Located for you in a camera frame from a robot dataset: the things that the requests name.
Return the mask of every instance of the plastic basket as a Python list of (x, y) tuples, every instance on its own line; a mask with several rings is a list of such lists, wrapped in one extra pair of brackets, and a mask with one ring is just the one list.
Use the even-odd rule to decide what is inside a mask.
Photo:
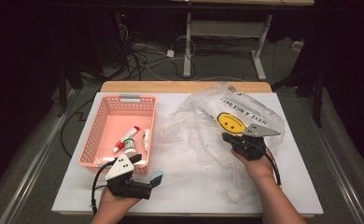
[[(91, 172), (124, 152), (124, 148), (114, 153), (112, 149), (133, 126), (140, 127), (133, 140), (137, 154), (142, 160), (134, 165), (134, 172), (147, 174), (152, 131), (156, 110), (156, 97), (145, 95), (106, 95), (96, 110), (94, 121), (78, 159), (78, 163)], [(149, 147), (144, 147), (144, 129), (150, 129)]]

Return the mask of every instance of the table leg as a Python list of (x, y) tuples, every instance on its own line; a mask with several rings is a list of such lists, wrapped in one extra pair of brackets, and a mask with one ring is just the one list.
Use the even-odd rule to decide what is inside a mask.
[(191, 49), (190, 49), (190, 38), (191, 38), (191, 13), (188, 13), (188, 19), (186, 22), (186, 50), (185, 50), (185, 61), (183, 65), (183, 77), (190, 77), (190, 63), (191, 63)]
[(261, 30), (261, 34), (260, 34), (260, 37), (259, 37), (258, 48), (257, 48), (257, 50), (252, 50), (251, 51), (252, 59), (254, 61), (254, 65), (255, 65), (255, 68), (257, 70), (258, 78), (261, 81), (265, 81), (266, 76), (264, 75), (263, 66), (261, 65), (259, 56), (260, 56), (261, 50), (263, 49), (263, 45), (264, 45), (264, 41), (266, 40), (267, 33), (269, 32), (272, 17), (273, 17), (273, 15), (267, 15), (266, 22), (263, 25), (263, 28)]

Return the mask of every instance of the hand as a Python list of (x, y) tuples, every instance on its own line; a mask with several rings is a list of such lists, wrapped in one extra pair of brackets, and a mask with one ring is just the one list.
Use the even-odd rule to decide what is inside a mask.
[(259, 160), (248, 161), (242, 155), (238, 154), (234, 149), (231, 149), (231, 154), (233, 154), (239, 161), (241, 161), (245, 167), (246, 173), (254, 180), (254, 182), (260, 181), (262, 178), (272, 178), (273, 179), (273, 167), (269, 160), (263, 155)]
[(105, 187), (103, 194), (101, 195), (97, 214), (94, 216), (91, 224), (117, 223), (126, 215), (127, 211), (139, 201), (141, 201), (141, 199), (116, 197), (107, 187)]

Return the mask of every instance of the smiley face sticker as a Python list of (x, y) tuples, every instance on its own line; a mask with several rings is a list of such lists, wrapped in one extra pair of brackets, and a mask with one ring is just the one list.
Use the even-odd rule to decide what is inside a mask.
[(238, 118), (229, 113), (220, 113), (217, 122), (229, 133), (242, 133), (246, 128)]

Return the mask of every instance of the clear plastic bag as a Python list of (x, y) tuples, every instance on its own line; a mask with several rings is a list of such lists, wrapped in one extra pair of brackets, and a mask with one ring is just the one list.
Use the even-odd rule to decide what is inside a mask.
[[(284, 135), (282, 118), (226, 82), (193, 93), (161, 127), (159, 143), (173, 144), (167, 150), (173, 150), (175, 154), (193, 152), (194, 162), (182, 162), (189, 163), (197, 179), (219, 178), (220, 174), (214, 174), (214, 171), (210, 175), (203, 172), (208, 169), (229, 176), (225, 181), (230, 186), (225, 193), (232, 203), (238, 203), (256, 190), (242, 163), (230, 153), (231, 145), (222, 140), (225, 130), (217, 121), (222, 113), (235, 116), (245, 126), (255, 123), (280, 132), (277, 136), (264, 137), (266, 146), (276, 157)], [(176, 175), (177, 167), (170, 173)]]

